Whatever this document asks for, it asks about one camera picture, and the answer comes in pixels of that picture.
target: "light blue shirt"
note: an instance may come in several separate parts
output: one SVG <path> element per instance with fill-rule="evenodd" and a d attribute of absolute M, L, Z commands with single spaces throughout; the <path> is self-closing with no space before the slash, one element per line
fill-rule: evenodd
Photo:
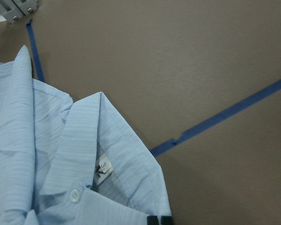
<path fill-rule="evenodd" d="M 102 158 L 110 169 L 95 173 Z M 162 170 L 106 96 L 73 104 L 32 79 L 25 46 L 1 64 L 0 225 L 146 225 L 149 215 L 171 215 Z"/>

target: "blue tape strip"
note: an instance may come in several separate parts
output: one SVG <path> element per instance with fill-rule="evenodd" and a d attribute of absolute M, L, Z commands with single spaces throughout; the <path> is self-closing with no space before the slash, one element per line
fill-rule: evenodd
<path fill-rule="evenodd" d="M 28 34 L 29 34 L 30 46 L 31 46 L 32 55 L 33 55 L 33 61 L 34 61 L 35 67 L 36 67 L 38 79 L 45 83 L 42 65 L 41 65 L 41 61 L 39 60 L 39 57 L 38 57 L 37 44 L 36 44 L 36 39 L 34 37 L 33 29 L 32 29 L 32 26 L 31 26 L 31 22 L 32 22 L 32 18 L 26 24 L 26 28 L 27 28 L 27 31 L 28 31 Z"/>
<path fill-rule="evenodd" d="M 214 125 L 222 122 L 223 120 L 239 113 L 240 111 L 248 108 L 249 106 L 259 102 L 260 100 L 274 94 L 275 92 L 281 90 L 281 80 L 267 86 L 266 88 L 262 89 L 261 91 L 251 95 L 250 97 L 236 103 L 235 105 L 231 106 L 228 109 L 216 114 L 215 116 L 199 123 L 198 125 L 186 130 L 179 139 L 170 139 L 161 145 L 153 148 L 151 153 L 154 157 L 161 155 L 162 153 L 174 148 L 176 145 L 179 145 L 188 139 L 202 133 L 203 131 L 213 127 Z"/>

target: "brown surface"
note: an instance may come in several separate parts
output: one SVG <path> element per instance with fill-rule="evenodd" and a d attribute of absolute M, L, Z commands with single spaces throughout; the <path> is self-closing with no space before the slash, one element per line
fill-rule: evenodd
<path fill-rule="evenodd" d="M 281 78 L 281 1 L 41 1 L 46 81 L 104 91 L 148 148 Z M 0 61 L 29 46 L 0 23 Z M 281 91 L 157 158 L 176 224 L 281 224 Z"/>

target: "blue striped fabric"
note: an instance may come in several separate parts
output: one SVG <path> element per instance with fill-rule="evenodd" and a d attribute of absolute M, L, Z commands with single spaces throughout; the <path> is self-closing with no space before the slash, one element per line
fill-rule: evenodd
<path fill-rule="evenodd" d="M 113 172 L 96 185 L 102 154 Z M 148 215 L 171 215 L 162 170 L 106 96 L 73 104 L 33 80 L 25 46 L 0 65 L 0 224 L 144 225 Z"/>

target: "shirt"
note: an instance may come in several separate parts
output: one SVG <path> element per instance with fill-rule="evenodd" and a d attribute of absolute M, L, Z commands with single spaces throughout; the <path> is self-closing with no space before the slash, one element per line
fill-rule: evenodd
<path fill-rule="evenodd" d="M 146 225 L 171 216 L 161 167 L 107 97 L 31 77 L 27 47 L 0 64 L 0 225 Z"/>

